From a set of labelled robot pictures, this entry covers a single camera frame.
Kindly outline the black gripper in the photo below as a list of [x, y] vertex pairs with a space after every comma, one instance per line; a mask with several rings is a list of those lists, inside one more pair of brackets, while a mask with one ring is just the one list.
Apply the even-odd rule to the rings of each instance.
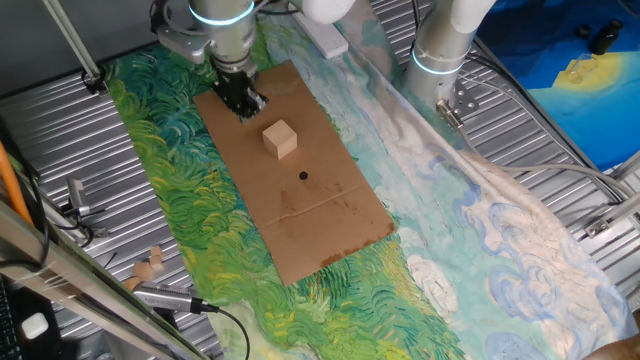
[[259, 113], [268, 103], [268, 99], [256, 90], [255, 79], [243, 70], [226, 72], [217, 69], [213, 90], [241, 122], [252, 117], [253, 107], [254, 112]]

